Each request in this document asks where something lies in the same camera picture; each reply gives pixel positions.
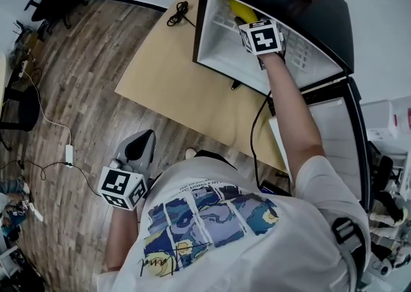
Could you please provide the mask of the person's right forearm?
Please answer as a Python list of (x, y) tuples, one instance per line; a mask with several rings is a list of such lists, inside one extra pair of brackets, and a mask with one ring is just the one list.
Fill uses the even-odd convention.
[(314, 156), (324, 156), (319, 129), (299, 88), (281, 57), (261, 55), (272, 91), (279, 133), (290, 173), (297, 179), (300, 168)]

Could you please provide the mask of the white printed t-shirt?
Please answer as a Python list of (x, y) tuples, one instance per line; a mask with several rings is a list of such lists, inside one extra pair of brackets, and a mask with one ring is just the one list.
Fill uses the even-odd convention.
[(141, 231), (98, 292), (354, 292), (365, 211), (329, 160), (300, 168), (294, 197), (262, 194), (230, 165), (195, 157), (160, 174)]

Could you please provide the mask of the person's left forearm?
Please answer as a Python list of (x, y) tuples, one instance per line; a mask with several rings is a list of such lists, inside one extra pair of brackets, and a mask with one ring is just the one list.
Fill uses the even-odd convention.
[(115, 207), (105, 250), (107, 271), (119, 271), (137, 240), (139, 219), (136, 210)]

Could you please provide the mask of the light wooden table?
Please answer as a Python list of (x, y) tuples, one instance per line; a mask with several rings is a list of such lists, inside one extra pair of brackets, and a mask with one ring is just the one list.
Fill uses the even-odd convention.
[(131, 59), (115, 91), (154, 112), (281, 171), (264, 96), (192, 61), (195, 29), (166, 25), (171, 5)]

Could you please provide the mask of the white water dispenser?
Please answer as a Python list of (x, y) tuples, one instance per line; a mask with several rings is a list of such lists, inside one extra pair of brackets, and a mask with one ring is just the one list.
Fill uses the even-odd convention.
[(361, 105), (367, 138), (369, 141), (393, 141), (396, 139), (397, 121), (389, 100)]

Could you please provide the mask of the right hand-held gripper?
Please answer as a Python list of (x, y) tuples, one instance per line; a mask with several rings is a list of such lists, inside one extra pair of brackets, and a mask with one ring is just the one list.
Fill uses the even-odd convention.
[(235, 17), (234, 21), (239, 28), (243, 45), (253, 55), (278, 53), (284, 49), (284, 36), (276, 21), (266, 19), (246, 24), (241, 17)]

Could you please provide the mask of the black mini fridge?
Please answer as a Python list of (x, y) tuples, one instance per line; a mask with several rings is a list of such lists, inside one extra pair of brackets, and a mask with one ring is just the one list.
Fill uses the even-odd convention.
[[(344, 0), (236, 0), (284, 36), (285, 62), (320, 130), (326, 156), (364, 210), (370, 210), (368, 143), (353, 79), (351, 19)], [(193, 61), (267, 95), (267, 74), (243, 45), (229, 0), (198, 0)]]

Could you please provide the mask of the yellow banana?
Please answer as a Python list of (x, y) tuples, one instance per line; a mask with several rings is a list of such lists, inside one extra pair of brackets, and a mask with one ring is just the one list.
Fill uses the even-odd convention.
[(231, 10), (239, 17), (244, 23), (258, 22), (258, 17), (254, 13), (253, 9), (247, 5), (238, 2), (236, 0), (229, 0)]

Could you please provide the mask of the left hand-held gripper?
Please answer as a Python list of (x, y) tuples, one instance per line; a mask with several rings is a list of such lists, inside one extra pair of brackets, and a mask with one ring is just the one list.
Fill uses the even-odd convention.
[(147, 197), (155, 145), (156, 136), (151, 129), (137, 132), (120, 143), (118, 159), (103, 167), (98, 184), (98, 194), (109, 205), (134, 210)]

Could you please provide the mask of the person's black trousers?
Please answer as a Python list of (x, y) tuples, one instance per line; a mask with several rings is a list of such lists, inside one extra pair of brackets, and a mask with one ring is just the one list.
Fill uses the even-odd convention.
[(228, 165), (230, 165), (231, 167), (233, 167), (232, 164), (230, 164), (224, 157), (222, 157), (221, 155), (211, 152), (211, 151), (207, 151), (207, 150), (200, 150), (198, 152), (196, 152), (196, 154), (194, 155), (194, 157), (207, 157), (207, 158), (212, 158), (215, 160), (219, 160), (221, 162), (224, 162)]

